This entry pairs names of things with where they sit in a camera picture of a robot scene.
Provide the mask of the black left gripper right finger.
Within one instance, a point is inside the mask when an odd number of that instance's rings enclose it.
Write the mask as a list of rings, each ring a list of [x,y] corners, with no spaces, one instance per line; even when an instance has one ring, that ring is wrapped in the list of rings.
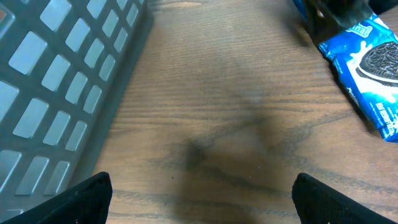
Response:
[[[297,176],[292,200],[305,224],[395,224],[306,173]]]

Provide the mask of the blue Oreo cookie pack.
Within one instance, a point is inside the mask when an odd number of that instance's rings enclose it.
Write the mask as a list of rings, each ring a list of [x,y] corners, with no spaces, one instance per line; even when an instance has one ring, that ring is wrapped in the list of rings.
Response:
[[[293,1],[304,21],[303,0]],[[332,38],[314,43],[381,137],[397,142],[397,36],[373,14]]]

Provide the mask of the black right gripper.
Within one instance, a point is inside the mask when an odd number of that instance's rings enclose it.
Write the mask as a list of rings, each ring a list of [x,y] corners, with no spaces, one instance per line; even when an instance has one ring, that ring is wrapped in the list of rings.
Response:
[[[307,29],[319,44],[397,6],[397,0],[303,0]]]

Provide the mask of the grey plastic basket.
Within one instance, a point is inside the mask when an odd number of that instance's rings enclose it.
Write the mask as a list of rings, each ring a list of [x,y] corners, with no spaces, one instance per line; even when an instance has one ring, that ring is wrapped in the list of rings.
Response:
[[[1,2],[1,220],[89,178],[153,24],[146,0]]]

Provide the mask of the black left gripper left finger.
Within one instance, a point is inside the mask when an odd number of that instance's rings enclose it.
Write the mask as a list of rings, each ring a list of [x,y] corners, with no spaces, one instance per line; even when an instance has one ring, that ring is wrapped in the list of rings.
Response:
[[[100,172],[2,224],[105,224],[113,194],[107,172]]]

